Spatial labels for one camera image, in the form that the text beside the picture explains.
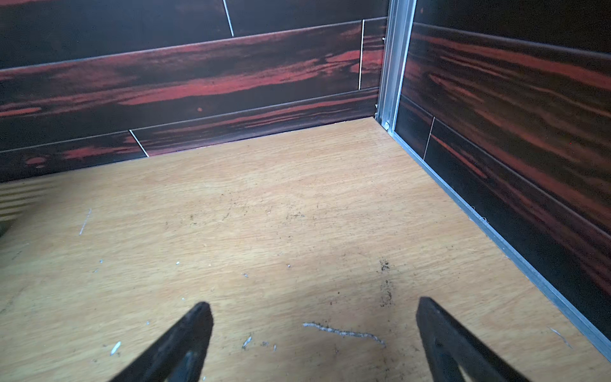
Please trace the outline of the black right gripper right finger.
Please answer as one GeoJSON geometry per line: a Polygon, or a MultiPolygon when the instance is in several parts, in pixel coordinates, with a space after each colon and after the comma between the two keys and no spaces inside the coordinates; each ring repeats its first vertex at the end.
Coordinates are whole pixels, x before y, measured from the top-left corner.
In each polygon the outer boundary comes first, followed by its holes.
{"type": "Polygon", "coordinates": [[[421,297],[418,330],[434,381],[526,381],[434,299],[421,297]]]}

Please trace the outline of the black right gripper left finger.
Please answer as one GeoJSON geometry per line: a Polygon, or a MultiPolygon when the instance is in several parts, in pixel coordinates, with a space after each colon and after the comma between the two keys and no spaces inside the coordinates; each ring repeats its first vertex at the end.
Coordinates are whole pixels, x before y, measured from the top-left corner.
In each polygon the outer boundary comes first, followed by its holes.
{"type": "Polygon", "coordinates": [[[195,304],[111,381],[199,381],[213,324],[210,305],[195,304]]]}

